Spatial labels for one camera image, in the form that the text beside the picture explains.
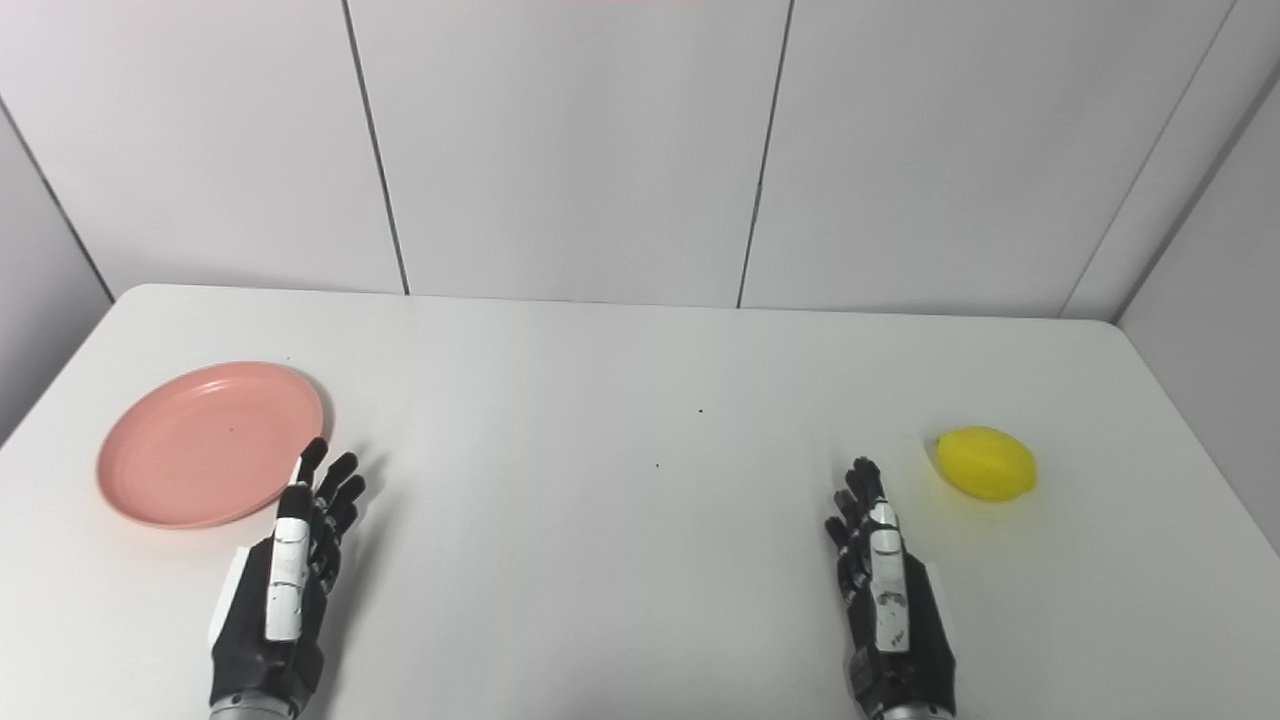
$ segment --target white wall panel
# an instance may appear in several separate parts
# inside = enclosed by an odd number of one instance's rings
[[[1064,316],[1115,319],[1277,59],[1280,3],[1235,3]]]
[[[109,302],[0,113],[0,442]]]
[[[1120,319],[1280,548],[1280,92]]]
[[[796,0],[745,306],[1057,315],[1230,0]]]
[[[399,292],[337,0],[0,4],[0,94],[115,292]]]
[[[351,9],[413,292],[735,304],[786,0]]]

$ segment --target pink plate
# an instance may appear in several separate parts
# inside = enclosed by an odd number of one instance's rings
[[[225,363],[174,378],[115,423],[97,456],[113,507],[147,525],[207,528],[275,498],[311,438],[320,396],[269,363]]]

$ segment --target white table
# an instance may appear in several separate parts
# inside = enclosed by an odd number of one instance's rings
[[[151,286],[0,451],[5,717],[205,717],[270,512],[143,528],[93,468],[146,391],[241,359],[314,378],[376,492],[305,719],[852,717],[820,523],[861,454],[940,570],[964,720],[1280,712],[1280,560],[1111,327]],[[957,424],[1041,487],[943,484]]]

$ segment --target fake lemon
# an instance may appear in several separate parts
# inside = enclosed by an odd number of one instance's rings
[[[1032,451],[995,428],[956,428],[934,450],[942,477],[974,497],[1004,502],[1036,487]]]

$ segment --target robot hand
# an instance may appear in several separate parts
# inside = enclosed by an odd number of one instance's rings
[[[928,571],[902,544],[879,468],[859,457],[845,483],[845,519],[828,519],[827,534],[854,637],[854,697],[869,720],[952,720],[956,661]]]
[[[342,536],[356,521],[365,479],[351,452],[312,479],[329,447],[315,438],[280,493],[275,529],[232,560],[210,628],[216,720],[293,720],[324,669],[317,644],[329,591],[338,578]]]

